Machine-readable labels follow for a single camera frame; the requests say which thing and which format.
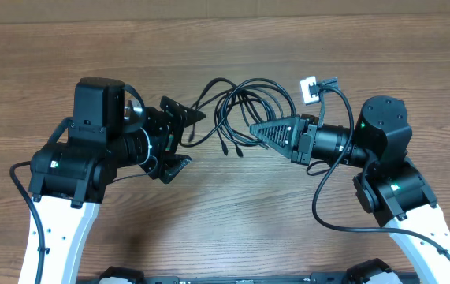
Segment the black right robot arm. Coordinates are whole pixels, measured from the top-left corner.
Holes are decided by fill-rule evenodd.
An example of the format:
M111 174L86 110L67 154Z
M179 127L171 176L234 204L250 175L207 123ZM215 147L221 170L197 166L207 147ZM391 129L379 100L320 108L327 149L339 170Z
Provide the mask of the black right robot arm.
M299 115L251 125L250 132L289 158L309 165L361 168L356 196L374 215L376 233L388 234L423 283L450 283L450 231L426 179L407 156L412 130L403 101L368 99L350 128L325 125L322 116Z

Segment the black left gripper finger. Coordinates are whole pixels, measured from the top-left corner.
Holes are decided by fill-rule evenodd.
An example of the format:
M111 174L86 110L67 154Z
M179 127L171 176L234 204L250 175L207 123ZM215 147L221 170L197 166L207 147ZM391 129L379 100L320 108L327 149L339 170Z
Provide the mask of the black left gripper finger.
M159 179L164 184L169 184L191 161L189 155L167 155L161 164Z
M206 118L206 115L203 112L181 105L167 96L162 97L160 107L170 117L175 118L177 122L182 123L184 127L194 125Z

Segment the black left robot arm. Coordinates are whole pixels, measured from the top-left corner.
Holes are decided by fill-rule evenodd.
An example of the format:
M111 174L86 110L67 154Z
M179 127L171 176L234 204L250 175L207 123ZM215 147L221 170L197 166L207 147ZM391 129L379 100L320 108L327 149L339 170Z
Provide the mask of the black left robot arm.
M73 115L64 118L27 162L20 193L31 212L21 283L74 283L87 236L117 171L139 166L170 183L191 162L177 154L184 129L205 114L163 97L145 106L130 85L85 77L75 87Z

